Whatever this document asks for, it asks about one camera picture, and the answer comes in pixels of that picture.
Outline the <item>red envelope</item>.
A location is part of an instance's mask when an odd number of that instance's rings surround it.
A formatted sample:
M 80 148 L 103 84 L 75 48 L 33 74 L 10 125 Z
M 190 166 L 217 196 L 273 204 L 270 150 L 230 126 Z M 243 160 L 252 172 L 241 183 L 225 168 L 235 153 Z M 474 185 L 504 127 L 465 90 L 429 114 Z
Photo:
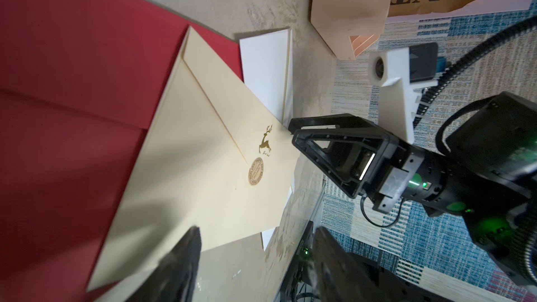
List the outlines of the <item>red envelope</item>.
M 146 0 L 1 0 L 1 300 L 87 292 L 191 22 Z

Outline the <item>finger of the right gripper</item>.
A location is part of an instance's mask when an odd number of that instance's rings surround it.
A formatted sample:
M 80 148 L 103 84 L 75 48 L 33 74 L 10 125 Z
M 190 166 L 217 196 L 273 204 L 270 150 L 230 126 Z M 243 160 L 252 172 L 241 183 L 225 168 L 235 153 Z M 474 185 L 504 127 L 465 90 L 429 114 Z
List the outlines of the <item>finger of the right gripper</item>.
M 373 178 L 382 159 L 392 156 L 400 140 L 373 127 L 299 129 L 292 144 L 344 194 L 355 198 Z
M 372 122 L 349 113 L 293 118 L 289 131 L 295 136 L 377 136 Z

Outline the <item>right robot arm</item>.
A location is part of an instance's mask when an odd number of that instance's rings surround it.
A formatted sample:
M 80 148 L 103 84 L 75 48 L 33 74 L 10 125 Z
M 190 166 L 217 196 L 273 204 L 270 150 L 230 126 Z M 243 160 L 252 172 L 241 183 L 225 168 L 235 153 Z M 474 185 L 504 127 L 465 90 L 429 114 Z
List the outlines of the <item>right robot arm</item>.
M 389 213 L 400 200 L 464 219 L 474 244 L 516 285 L 536 284 L 536 105 L 510 92 L 470 103 L 436 151 L 351 114 L 295 118 L 293 146 L 348 197 Z

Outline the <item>white envelope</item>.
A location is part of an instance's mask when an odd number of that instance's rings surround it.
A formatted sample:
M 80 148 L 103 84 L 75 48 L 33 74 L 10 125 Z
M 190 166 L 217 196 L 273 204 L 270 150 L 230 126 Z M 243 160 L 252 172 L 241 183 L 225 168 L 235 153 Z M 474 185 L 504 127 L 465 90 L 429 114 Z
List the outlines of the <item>white envelope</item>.
M 246 134 L 237 142 L 254 166 L 248 177 L 253 197 L 259 196 L 262 243 L 271 244 L 294 187 L 299 153 L 292 147 L 288 127 L 292 118 L 292 30 L 284 29 L 240 41 L 243 79 L 253 93 L 246 99 Z

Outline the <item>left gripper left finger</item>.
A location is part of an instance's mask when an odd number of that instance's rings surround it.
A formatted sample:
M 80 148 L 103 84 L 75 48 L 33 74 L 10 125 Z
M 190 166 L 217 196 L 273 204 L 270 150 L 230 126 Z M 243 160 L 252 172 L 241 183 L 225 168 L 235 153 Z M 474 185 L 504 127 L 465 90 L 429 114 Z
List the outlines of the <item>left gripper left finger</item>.
M 200 229 L 190 227 L 127 300 L 191 301 L 196 287 L 201 246 Z

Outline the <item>cream envelope with seal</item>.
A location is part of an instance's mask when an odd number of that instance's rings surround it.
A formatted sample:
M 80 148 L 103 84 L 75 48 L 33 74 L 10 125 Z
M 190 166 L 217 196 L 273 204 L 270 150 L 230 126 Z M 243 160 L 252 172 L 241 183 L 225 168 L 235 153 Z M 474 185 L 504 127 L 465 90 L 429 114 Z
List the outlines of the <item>cream envelope with seal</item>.
M 277 227 L 298 158 L 291 133 L 189 28 L 88 289 L 155 268 L 192 226 L 202 250 Z

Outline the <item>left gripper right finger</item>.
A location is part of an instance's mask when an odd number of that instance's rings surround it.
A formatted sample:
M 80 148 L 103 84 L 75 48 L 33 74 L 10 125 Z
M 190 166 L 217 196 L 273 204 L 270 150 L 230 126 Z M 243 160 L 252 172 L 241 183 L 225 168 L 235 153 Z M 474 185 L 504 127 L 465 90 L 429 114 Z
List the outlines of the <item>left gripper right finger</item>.
M 378 288 L 323 226 L 313 235 L 314 287 L 322 301 L 377 301 Z

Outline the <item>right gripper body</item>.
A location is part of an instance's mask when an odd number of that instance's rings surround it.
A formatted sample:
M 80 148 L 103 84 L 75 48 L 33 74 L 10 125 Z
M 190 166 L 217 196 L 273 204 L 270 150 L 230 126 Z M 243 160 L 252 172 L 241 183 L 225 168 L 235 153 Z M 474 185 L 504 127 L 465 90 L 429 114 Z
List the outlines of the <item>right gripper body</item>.
M 372 209 L 387 214 L 402 199 L 433 202 L 445 188 L 444 156 L 405 141 L 388 145 L 366 183 Z

